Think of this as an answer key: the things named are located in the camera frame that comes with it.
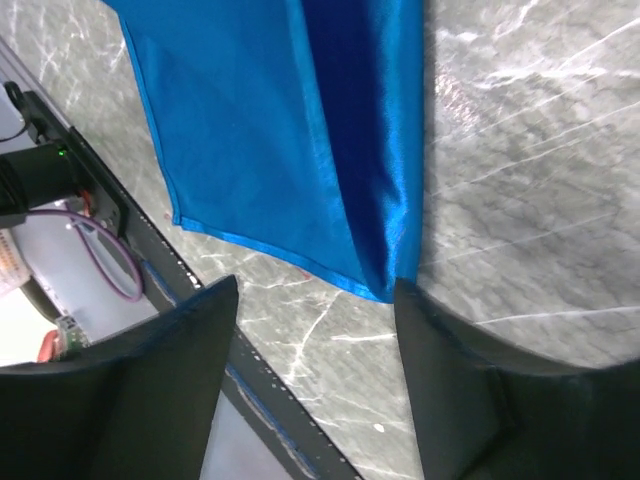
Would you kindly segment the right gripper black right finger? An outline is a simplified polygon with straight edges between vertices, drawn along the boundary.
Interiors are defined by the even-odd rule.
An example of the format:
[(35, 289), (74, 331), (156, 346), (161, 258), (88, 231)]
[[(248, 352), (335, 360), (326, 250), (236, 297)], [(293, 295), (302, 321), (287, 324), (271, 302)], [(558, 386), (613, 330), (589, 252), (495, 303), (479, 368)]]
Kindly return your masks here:
[(635, 479), (639, 363), (563, 363), (400, 279), (397, 340), (428, 479)]

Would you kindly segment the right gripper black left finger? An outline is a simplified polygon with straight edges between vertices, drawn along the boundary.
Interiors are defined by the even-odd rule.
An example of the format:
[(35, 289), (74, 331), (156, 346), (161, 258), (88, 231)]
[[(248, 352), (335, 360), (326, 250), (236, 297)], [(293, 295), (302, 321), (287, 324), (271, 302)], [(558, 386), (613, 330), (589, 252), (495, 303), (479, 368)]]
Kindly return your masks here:
[(198, 478), (238, 300), (226, 277), (61, 360), (4, 367), (2, 477)]

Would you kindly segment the blue cloth napkin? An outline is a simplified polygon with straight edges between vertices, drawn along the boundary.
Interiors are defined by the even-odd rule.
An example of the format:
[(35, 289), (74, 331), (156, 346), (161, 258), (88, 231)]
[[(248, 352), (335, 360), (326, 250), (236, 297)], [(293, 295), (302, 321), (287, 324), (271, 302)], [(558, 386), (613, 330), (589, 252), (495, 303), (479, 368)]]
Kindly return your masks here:
[(114, 1), (176, 225), (389, 303), (417, 275), (419, 1)]

